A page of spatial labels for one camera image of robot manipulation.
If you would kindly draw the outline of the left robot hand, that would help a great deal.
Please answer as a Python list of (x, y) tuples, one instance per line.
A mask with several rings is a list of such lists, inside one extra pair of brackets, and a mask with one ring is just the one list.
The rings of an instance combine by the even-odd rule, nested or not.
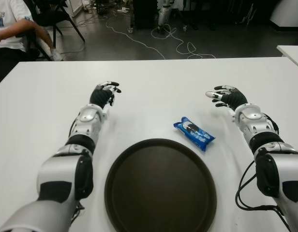
[(102, 109), (107, 104), (113, 106), (115, 100), (115, 93), (121, 93), (121, 90), (118, 88), (118, 86), (119, 83), (112, 81), (106, 81), (101, 84), (98, 84), (90, 96), (90, 104), (100, 106)]

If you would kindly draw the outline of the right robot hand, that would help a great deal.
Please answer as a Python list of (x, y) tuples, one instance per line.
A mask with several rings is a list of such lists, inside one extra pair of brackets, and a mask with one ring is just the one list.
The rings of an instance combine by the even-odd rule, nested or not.
[(214, 91), (207, 91), (206, 96), (212, 99), (216, 107), (228, 107), (233, 111), (248, 103), (244, 94), (232, 86), (217, 86)]

